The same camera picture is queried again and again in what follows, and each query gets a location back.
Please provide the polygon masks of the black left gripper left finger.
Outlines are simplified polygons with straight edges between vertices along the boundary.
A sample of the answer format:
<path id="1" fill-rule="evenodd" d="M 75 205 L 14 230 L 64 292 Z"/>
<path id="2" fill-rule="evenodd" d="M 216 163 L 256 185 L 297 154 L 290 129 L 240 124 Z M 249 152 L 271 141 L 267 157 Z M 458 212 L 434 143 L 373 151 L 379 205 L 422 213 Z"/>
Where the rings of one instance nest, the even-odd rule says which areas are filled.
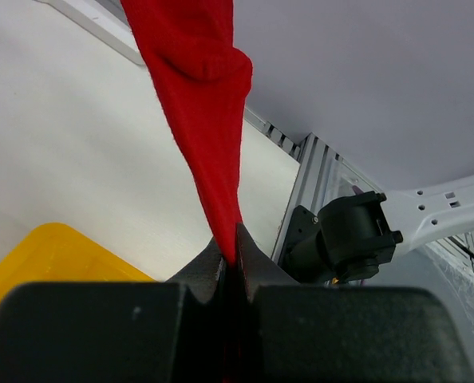
<path id="1" fill-rule="evenodd" d="M 0 382 L 221 382 L 215 242 L 166 282 L 29 282 L 0 302 Z"/>

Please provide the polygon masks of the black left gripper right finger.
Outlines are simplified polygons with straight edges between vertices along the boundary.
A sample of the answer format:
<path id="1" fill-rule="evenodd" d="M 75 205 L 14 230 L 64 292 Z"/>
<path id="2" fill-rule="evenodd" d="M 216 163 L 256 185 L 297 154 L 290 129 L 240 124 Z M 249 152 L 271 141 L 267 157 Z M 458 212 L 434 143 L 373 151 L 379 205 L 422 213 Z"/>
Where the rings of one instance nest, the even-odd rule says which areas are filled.
<path id="1" fill-rule="evenodd" d="M 404 287 L 296 283 L 236 229 L 244 382 L 474 382 L 444 305 Z"/>

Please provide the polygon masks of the red sock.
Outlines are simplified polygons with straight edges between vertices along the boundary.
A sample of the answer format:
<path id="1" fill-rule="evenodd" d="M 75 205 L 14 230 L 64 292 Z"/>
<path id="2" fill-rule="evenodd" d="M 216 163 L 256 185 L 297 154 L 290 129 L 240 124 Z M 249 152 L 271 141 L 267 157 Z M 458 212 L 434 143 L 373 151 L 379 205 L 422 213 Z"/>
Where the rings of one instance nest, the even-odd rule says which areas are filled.
<path id="1" fill-rule="evenodd" d="M 234 46 L 231 1 L 121 3 L 208 224 L 235 263 L 243 114 L 252 62 Z"/>

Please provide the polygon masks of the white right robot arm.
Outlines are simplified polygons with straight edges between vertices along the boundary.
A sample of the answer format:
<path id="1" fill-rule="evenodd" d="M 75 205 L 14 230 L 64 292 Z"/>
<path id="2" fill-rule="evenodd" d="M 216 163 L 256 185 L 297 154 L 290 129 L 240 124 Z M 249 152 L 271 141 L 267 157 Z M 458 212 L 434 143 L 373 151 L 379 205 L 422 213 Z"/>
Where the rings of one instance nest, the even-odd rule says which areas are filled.
<path id="1" fill-rule="evenodd" d="M 429 188 L 367 191 L 317 214 L 296 207 L 282 268 L 300 283 L 372 278 L 427 243 L 474 231 L 474 176 Z"/>

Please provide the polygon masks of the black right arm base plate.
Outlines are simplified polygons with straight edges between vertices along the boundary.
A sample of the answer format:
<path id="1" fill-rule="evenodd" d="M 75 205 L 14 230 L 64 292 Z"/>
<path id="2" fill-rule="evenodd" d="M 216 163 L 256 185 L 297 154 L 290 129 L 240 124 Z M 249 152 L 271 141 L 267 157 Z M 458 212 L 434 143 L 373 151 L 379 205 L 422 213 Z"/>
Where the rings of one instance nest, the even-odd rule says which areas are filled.
<path id="1" fill-rule="evenodd" d="M 311 237 L 318 229 L 318 217 L 316 215 L 302 205 L 295 207 L 287 225 L 286 234 L 282 237 L 278 265 L 286 270 L 288 254 L 298 243 Z"/>

